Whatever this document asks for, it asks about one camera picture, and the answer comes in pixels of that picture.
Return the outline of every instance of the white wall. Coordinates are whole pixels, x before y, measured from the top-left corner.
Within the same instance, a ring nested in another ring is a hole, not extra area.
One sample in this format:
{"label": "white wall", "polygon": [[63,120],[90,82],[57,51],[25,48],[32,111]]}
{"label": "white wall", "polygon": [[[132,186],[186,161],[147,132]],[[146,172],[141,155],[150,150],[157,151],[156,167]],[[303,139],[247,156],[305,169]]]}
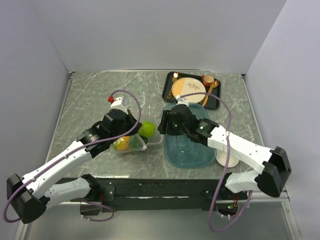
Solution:
{"label": "white wall", "polygon": [[[49,36],[25,0],[0,7],[0,209],[6,181],[45,162],[61,108],[68,72]],[[16,218],[11,209],[10,218]],[[1,239],[11,240],[17,224],[0,218]]]}
{"label": "white wall", "polygon": [[286,0],[30,0],[68,71],[247,73]]}
{"label": "white wall", "polygon": [[320,1],[288,0],[247,75],[263,139],[287,150],[303,239],[320,238]]}

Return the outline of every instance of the translucent blue plate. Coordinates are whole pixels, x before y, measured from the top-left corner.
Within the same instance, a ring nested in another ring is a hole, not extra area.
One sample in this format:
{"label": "translucent blue plate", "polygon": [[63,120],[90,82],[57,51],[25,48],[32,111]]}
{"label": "translucent blue plate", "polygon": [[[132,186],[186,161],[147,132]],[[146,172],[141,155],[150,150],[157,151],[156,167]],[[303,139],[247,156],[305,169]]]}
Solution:
{"label": "translucent blue plate", "polygon": [[[170,104],[163,110],[170,110],[176,104]],[[207,110],[197,103],[190,103],[189,108],[198,119],[209,118]],[[194,169],[211,165],[215,162],[217,150],[192,142],[185,135],[165,135],[163,140],[166,159],[177,168]]]}

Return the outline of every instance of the black tray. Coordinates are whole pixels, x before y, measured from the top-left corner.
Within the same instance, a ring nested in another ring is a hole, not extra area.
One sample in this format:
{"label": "black tray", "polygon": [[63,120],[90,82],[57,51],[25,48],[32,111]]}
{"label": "black tray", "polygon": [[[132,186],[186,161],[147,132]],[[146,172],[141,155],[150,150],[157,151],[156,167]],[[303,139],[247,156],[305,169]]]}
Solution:
{"label": "black tray", "polygon": [[[181,79],[181,78],[193,78],[193,79],[199,80],[201,83],[203,83],[203,80],[202,80],[201,76],[198,76],[198,75],[181,73],[181,72],[177,72],[177,71],[169,72],[167,74],[167,76],[166,76],[166,80],[165,80],[164,87],[163,87],[163,90],[162,90],[162,99],[165,100],[166,102],[175,103],[176,104],[178,101],[175,99],[175,97],[173,95],[172,95],[172,97],[170,99],[167,98],[167,96],[168,96],[168,94],[169,94],[169,92],[170,92],[170,90],[172,88],[172,85],[173,85],[172,78],[174,76],[174,73],[178,73],[178,79]],[[208,92],[209,88],[210,88],[209,86],[205,87],[205,91]],[[216,95],[217,97],[220,98],[220,89],[221,89],[221,82],[219,81],[218,87],[212,89],[212,94]],[[207,101],[207,103],[205,105],[205,108],[206,109],[211,109],[211,110],[216,110],[219,107],[219,105],[220,105],[220,101],[218,101],[217,99],[209,96],[208,101]]]}

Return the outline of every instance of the red cap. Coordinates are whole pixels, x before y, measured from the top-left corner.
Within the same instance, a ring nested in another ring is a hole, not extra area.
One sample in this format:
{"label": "red cap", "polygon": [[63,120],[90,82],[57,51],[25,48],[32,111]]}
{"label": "red cap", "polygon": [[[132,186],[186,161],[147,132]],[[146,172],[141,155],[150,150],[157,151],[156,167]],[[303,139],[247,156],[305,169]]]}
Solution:
{"label": "red cap", "polygon": [[115,101],[114,97],[113,96],[109,96],[108,97],[108,102],[109,103],[113,103]]}

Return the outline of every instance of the clear plastic bag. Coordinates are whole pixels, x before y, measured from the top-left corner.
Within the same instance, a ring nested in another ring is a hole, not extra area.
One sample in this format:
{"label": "clear plastic bag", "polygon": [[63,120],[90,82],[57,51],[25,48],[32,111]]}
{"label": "clear plastic bag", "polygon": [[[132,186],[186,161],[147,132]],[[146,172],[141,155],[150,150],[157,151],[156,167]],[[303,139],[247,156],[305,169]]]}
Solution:
{"label": "clear plastic bag", "polygon": [[113,143],[113,149],[119,153],[128,153],[134,151],[144,151],[148,146],[160,144],[164,140],[164,136],[158,131],[158,123],[155,116],[142,115],[140,122],[152,123],[155,127],[154,134],[150,137],[140,136],[136,133],[133,136],[123,136]]}

